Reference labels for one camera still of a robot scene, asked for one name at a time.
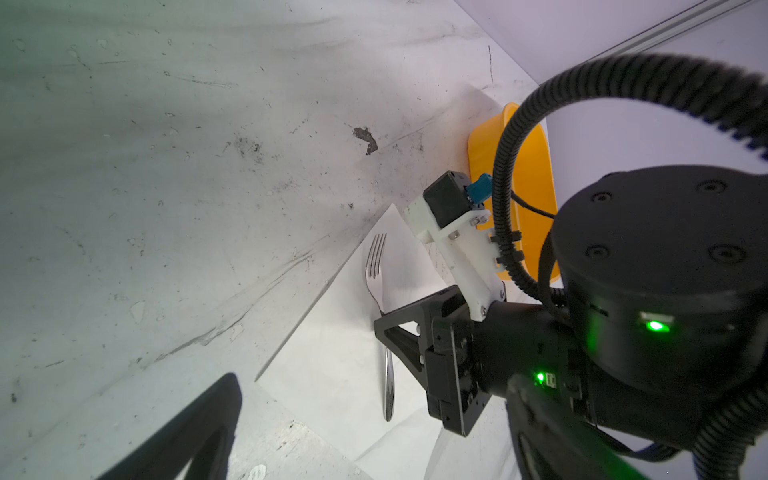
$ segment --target white wall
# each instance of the white wall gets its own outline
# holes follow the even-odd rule
[[[768,72],[768,1],[746,5],[674,38],[658,51],[689,53]],[[664,164],[713,164],[768,173],[768,162],[729,137],[684,114],[635,101],[596,100],[571,105],[547,118],[555,190],[562,205],[604,174]],[[640,448],[647,441],[632,442]],[[651,478],[694,478],[690,454],[670,462],[635,462]],[[768,441],[747,452],[741,478],[764,478]]]
[[[538,83],[701,0],[456,0]]]

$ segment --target bolt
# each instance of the bolt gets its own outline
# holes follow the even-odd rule
[[[726,184],[720,180],[707,180],[696,186],[696,191],[701,194],[719,194],[724,192]]]
[[[611,252],[604,245],[593,245],[587,248],[587,257],[590,258],[603,259],[608,258],[609,255],[611,255]]]
[[[611,199],[613,199],[613,195],[609,194],[608,192],[600,192],[599,194],[592,195],[592,201],[593,202],[608,202]]]
[[[736,245],[715,245],[710,247],[710,258],[718,263],[739,263],[746,258],[746,252]]]
[[[482,217],[475,217],[469,221],[469,224],[473,227],[477,227],[488,221],[488,217],[483,215]]]

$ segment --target yellow bowl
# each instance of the yellow bowl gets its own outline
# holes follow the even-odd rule
[[[517,104],[507,104],[504,110],[478,126],[469,135],[467,153],[469,155],[469,176],[472,181],[480,178],[482,174],[493,175],[493,160],[496,157],[496,147],[502,137],[504,127],[518,109]],[[554,181],[552,179],[552,162],[549,157],[549,146],[544,128],[537,125],[523,142],[520,154],[515,162],[515,172],[512,175],[512,190],[527,201],[530,205],[540,208],[552,214],[558,211],[558,201],[554,195]],[[523,266],[538,280],[538,259],[541,255],[541,245],[547,232],[552,228],[552,220],[535,214],[530,210],[517,205],[512,206],[512,229],[520,230],[523,239],[518,249],[525,254]],[[491,199],[485,202],[485,208],[493,211]],[[478,226],[480,230],[493,227],[493,219],[488,223]],[[499,276],[502,280],[510,280],[504,272]],[[552,271],[551,281],[560,278],[560,269],[557,265]]]

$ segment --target blue connector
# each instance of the blue connector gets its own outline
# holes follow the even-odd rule
[[[493,177],[488,174],[480,175],[480,178],[473,184],[468,185],[466,190],[472,203],[482,205],[488,198],[491,198]]]

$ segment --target fork handle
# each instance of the fork handle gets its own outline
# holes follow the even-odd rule
[[[392,352],[384,348],[384,419],[392,420],[392,411],[395,409],[395,370],[392,367]]]

